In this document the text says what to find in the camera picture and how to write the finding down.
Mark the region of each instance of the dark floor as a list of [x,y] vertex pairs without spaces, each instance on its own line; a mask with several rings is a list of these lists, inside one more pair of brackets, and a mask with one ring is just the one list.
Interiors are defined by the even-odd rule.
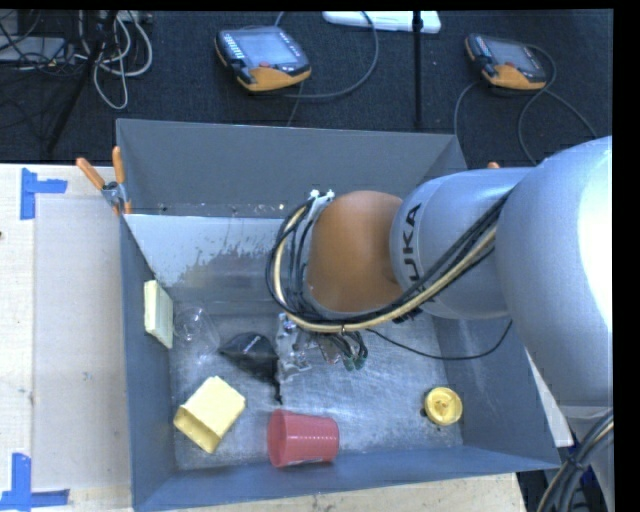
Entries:
[[[295,101],[247,94],[221,65],[213,46],[219,30],[271,25],[278,13],[151,14],[144,27],[150,34],[153,63],[146,73],[127,79],[128,106],[121,111],[110,108],[88,80],[64,129],[57,132],[54,123],[69,112],[74,88],[86,76],[86,69],[40,66],[37,71],[24,71],[17,70],[15,62],[0,63],[0,161],[68,163],[82,155],[97,164],[109,163],[114,121],[119,117],[279,126],[289,122]],[[547,73],[551,75],[552,65],[556,70],[548,89],[552,94],[544,93],[530,104],[520,121],[520,135],[520,116],[531,96],[496,95],[484,81],[468,91],[459,105],[457,131],[470,168],[483,167],[490,160],[503,166],[529,165],[594,135],[611,134],[613,10],[438,14],[441,30],[421,38],[424,131],[453,133],[457,101],[468,85],[480,79],[464,50],[464,39],[470,33],[540,48],[544,53],[536,54]],[[73,37],[77,32],[77,11],[44,11],[42,16],[47,22],[44,33],[71,33]],[[375,45],[369,29],[327,23],[320,12],[287,12],[280,26],[302,45],[311,61],[304,94],[344,90],[363,77],[373,61]],[[89,37],[90,28],[85,34]],[[378,31],[378,40],[376,67],[362,86],[337,99],[302,101],[290,125],[416,130],[413,34]],[[140,63],[142,41],[136,38],[134,43]],[[122,100],[118,77],[101,73],[100,82],[113,103]],[[56,134],[59,140],[48,152]]]

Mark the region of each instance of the red plastic cup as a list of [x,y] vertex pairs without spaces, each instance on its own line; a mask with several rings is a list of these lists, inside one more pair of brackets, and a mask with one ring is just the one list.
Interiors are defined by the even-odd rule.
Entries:
[[277,468],[331,462],[338,454],[340,431],[331,418],[276,409],[267,429],[269,460]]

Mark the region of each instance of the black object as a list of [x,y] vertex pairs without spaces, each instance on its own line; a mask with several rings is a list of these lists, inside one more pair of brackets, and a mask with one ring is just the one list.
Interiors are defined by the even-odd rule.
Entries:
[[531,49],[522,43],[470,34],[465,47],[482,77],[496,87],[532,92],[547,83],[544,68]]
[[288,87],[311,73],[300,45],[277,26],[222,30],[215,46],[240,85],[253,92]]
[[414,56],[414,74],[416,88],[416,130],[421,131],[424,128],[422,122],[422,46],[420,33],[424,22],[420,11],[413,11],[413,20],[411,22],[413,28],[413,56]]
[[219,352],[253,377],[275,382],[278,355],[266,336],[257,332],[238,334],[220,347]]
[[111,9],[109,11],[97,11],[96,24],[95,24],[95,39],[93,42],[93,48],[91,49],[91,53],[87,58],[86,65],[86,73],[82,73],[80,75],[80,79],[76,82],[76,86],[73,90],[71,98],[69,99],[69,103],[62,109],[62,113],[60,117],[56,120],[56,124],[53,127],[49,142],[46,147],[47,156],[49,158],[52,157],[53,150],[60,139],[60,135],[64,130],[67,122],[69,121],[69,116],[75,107],[78,98],[80,97],[80,93],[82,92],[83,87],[89,81],[89,77],[91,73],[93,73],[93,67],[97,65],[98,58],[100,57],[100,52],[104,48],[105,43],[109,40],[110,35],[113,32],[113,27],[116,21],[116,16],[118,15],[117,9]]

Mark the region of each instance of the yellow lid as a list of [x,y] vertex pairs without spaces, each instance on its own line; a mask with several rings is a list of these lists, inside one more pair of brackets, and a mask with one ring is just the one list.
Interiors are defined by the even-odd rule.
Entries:
[[424,399],[424,410],[438,425],[451,425],[462,416],[462,400],[452,389],[433,388]]

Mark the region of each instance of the pale yellow block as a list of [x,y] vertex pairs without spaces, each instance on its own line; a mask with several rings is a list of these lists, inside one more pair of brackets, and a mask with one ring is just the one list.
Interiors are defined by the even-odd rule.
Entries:
[[245,398],[220,377],[209,377],[178,408],[173,424],[207,453],[213,453],[238,419]]
[[144,283],[144,328],[167,348],[173,347],[173,301],[155,280]]

